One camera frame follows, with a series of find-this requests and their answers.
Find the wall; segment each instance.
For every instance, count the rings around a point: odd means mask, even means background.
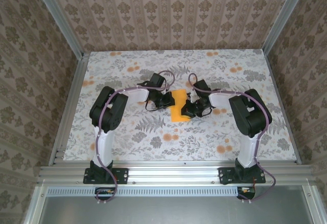
[[[299,0],[268,59],[301,159],[327,204],[327,0]]]
[[[42,0],[0,0],[0,223],[22,221],[76,64]]]
[[[84,51],[261,48],[285,0],[57,0]]]

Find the floral tablecloth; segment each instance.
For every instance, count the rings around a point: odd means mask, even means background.
[[[88,113],[104,86],[135,86],[162,70],[170,70],[176,76],[171,90],[182,88],[190,92],[191,72],[212,89],[255,88],[273,117],[262,137],[259,159],[296,159],[262,50],[183,50],[92,52],[64,160],[92,158],[95,134]],[[123,161],[234,160],[240,140],[230,108],[217,107],[209,116],[172,123],[169,109],[148,112],[144,103],[135,103],[126,107],[115,130],[112,153],[114,160]]]

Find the aluminum frame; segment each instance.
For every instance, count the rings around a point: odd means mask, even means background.
[[[89,196],[95,197],[96,187],[48,187],[47,197]],[[238,196],[237,187],[135,187],[125,186],[117,189],[117,197],[205,197]]]
[[[232,161],[114,163],[114,167],[128,167],[130,170],[128,184],[119,185],[119,188],[137,189],[143,187],[150,190],[158,187],[165,187],[166,189],[178,187],[223,188],[225,185],[219,183],[218,168],[232,167],[233,165],[234,162]],[[327,223],[326,213],[317,187],[312,185],[314,179],[309,165],[299,165],[294,161],[261,161],[261,165],[276,177],[278,186],[302,186],[314,224]],[[25,224],[39,223],[49,187],[62,186],[68,189],[72,187],[75,189],[97,186],[113,187],[113,185],[82,184],[86,167],[88,167],[88,162],[85,161],[58,163],[54,166],[42,167]],[[266,176],[266,180],[266,184],[260,185],[271,185],[272,179],[269,176]],[[247,185],[230,184],[228,186]]]
[[[65,147],[75,109],[77,106],[79,93],[82,87],[87,63],[90,54],[84,54],[82,61],[78,63],[75,72],[72,87],[69,92],[64,116],[59,126],[54,149],[49,162],[49,166],[42,167],[37,180],[32,201],[27,213],[25,224],[39,223],[42,209],[44,206],[46,193],[49,187],[63,186],[83,188],[90,187],[112,187],[113,185],[84,185],[83,177],[85,168],[89,167],[87,161],[64,161]],[[271,68],[266,57],[269,72]],[[297,161],[261,161],[261,165],[271,172],[277,180],[277,185],[284,186],[302,186],[306,194],[306,201],[309,206],[314,223],[326,223],[326,213],[320,195],[314,184],[314,179],[309,165],[302,165],[298,151],[295,146],[285,110],[276,88],[275,80],[271,74],[273,84],[277,93],[278,100],[281,104],[283,115],[286,119],[288,130],[291,136],[292,145],[296,154]],[[200,187],[200,188],[222,188],[224,185],[219,183],[218,168],[233,167],[233,161],[159,161],[159,162],[115,162],[114,167],[129,168],[129,181],[127,185],[119,185],[120,188],[138,188],[145,187],[148,189],[157,187]],[[271,185],[272,178],[266,175],[266,184]],[[244,184],[230,184],[228,186],[246,186]]]
[[[297,2],[299,0],[286,0],[277,19],[274,22],[274,25],[272,26],[265,43],[263,44],[263,51],[265,55],[268,55],[272,47],[274,46],[278,36],[282,32],[287,20],[291,16]]]

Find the robotic arm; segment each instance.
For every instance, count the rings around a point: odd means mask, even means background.
[[[85,184],[112,183],[110,175],[101,167],[102,165],[98,160],[98,156],[103,165],[114,174],[119,184],[127,183],[126,175],[128,175],[128,169],[112,168],[111,147],[114,130],[120,124],[126,105],[130,103],[148,102],[151,100],[155,104],[156,109],[167,108],[174,105],[175,101],[171,92],[158,90],[164,81],[165,79],[161,75],[153,74],[150,81],[138,84],[145,88],[127,88],[112,98],[109,103],[111,104],[111,108],[107,107],[103,114],[101,126],[103,131],[98,140],[99,155],[94,156],[90,163],[90,168],[85,170]],[[218,169],[220,183],[224,185],[237,183],[252,184],[253,182],[265,183],[266,180],[263,169],[258,165],[259,163],[256,161],[255,154],[256,151],[258,151],[258,135],[266,127],[266,117],[269,123],[271,123],[272,118],[257,91],[250,89],[243,93],[243,95],[237,95],[237,92],[227,92],[227,95],[223,93],[211,93],[211,89],[204,80],[197,81],[193,86],[199,99],[193,101],[187,99],[185,106],[181,110],[182,115],[189,116],[190,118],[195,116],[203,117],[210,114],[212,108],[217,106],[230,106],[236,125],[242,133],[241,149],[238,158],[236,158],[235,167],[223,167]],[[99,132],[101,112],[109,97],[114,92],[114,89],[104,87],[90,111],[90,117],[92,118],[92,124],[95,127],[96,135],[98,135]],[[208,109],[210,112],[204,115],[203,112]]]
[[[185,106],[182,108],[182,115],[191,118],[195,116],[203,117],[210,114],[212,109],[217,106],[230,106],[236,125],[242,133],[240,153],[236,158],[235,167],[219,168],[220,183],[253,183],[253,181],[256,183],[265,183],[264,172],[255,161],[258,135],[266,127],[264,112],[255,102],[244,95],[207,93],[211,91],[211,89],[207,86],[204,80],[197,81],[194,84],[194,87],[196,88],[195,92],[199,99],[194,102],[187,100]],[[264,108],[269,123],[271,123],[271,114],[257,91],[250,89],[244,93],[257,100],[257,102]],[[204,110],[208,109],[210,112],[203,115]]]
[[[112,179],[106,172],[98,160],[98,156],[102,164],[114,173],[117,177],[117,182],[120,184],[127,183],[128,169],[113,169],[112,168],[112,142],[114,137],[114,130],[119,126],[125,107],[131,103],[136,102],[149,102],[152,101],[155,104],[156,110],[167,108],[175,105],[175,100],[172,97],[171,92],[166,92],[166,88],[161,88],[165,78],[160,74],[154,73],[150,81],[137,84],[145,88],[124,89],[116,94],[110,101],[109,106],[105,108],[102,123],[101,134],[98,138],[98,151],[99,155],[94,155],[90,162],[90,168],[85,170],[83,183],[85,184],[110,184]],[[104,87],[98,98],[96,99],[93,107],[90,110],[89,116],[92,119],[92,125],[94,126],[95,134],[99,134],[99,120],[101,113],[104,109],[109,97],[115,92],[114,89],[106,86]]]

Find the yellow block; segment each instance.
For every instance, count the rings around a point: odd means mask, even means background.
[[[181,109],[186,104],[187,94],[185,89],[172,91],[172,96],[175,99],[175,105],[170,107],[172,122],[188,122],[188,116],[181,115]]]

